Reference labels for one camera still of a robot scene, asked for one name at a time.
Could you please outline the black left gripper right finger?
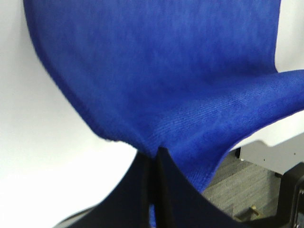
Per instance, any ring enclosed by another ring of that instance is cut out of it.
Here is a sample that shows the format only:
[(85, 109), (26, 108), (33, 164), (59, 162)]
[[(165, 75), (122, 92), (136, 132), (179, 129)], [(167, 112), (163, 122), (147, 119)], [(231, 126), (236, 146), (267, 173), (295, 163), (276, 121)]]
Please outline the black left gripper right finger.
[(240, 223), (207, 201), (188, 182), (160, 147), (155, 157), (157, 176), (154, 203), (158, 228), (238, 228)]

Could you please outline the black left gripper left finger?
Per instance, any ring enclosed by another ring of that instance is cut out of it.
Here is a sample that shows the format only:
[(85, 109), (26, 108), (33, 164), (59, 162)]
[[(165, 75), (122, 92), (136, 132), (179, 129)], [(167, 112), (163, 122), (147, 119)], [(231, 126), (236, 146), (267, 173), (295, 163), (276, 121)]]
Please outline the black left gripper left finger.
[(56, 228), (149, 228), (150, 159), (137, 153), (113, 191), (98, 205), (61, 221)]

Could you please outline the grey robot base frame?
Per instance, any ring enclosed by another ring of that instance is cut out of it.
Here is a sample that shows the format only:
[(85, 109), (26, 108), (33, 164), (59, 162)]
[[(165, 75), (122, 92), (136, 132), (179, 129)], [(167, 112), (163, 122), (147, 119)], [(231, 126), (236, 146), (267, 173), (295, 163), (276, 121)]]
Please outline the grey robot base frame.
[(283, 175), (304, 161), (304, 135), (300, 134), (275, 146), (261, 141), (241, 146), (239, 159)]

